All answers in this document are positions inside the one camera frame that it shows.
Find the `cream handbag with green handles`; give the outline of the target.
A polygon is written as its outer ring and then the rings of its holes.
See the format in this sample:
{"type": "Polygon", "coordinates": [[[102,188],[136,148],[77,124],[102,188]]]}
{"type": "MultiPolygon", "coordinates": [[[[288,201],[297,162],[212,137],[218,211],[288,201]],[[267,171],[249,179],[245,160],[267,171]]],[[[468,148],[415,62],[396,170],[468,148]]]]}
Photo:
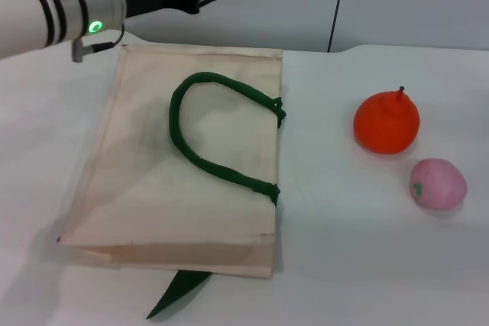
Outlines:
{"type": "Polygon", "coordinates": [[[283,53],[126,44],[59,242],[172,270],[154,318],[214,275],[274,271],[283,53]]]}

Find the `orange toy fruit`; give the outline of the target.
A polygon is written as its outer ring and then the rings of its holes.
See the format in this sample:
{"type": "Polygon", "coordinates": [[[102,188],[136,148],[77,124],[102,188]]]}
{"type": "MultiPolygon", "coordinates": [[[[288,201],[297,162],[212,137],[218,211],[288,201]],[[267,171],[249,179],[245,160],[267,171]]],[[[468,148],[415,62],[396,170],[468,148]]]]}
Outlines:
{"type": "Polygon", "coordinates": [[[357,142],[379,154],[403,152],[414,142],[419,126],[418,109],[402,86],[365,99],[353,119],[357,142]]]}

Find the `pink toy peach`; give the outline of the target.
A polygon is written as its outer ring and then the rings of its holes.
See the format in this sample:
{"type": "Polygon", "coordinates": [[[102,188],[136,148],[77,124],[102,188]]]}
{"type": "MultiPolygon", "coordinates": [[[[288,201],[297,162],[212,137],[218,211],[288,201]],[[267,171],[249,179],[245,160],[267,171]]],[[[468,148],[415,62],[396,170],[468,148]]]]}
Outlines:
{"type": "Polygon", "coordinates": [[[462,173],[447,160],[420,160],[410,172],[410,193],[418,206],[451,211],[465,200],[468,185],[462,173]]]}

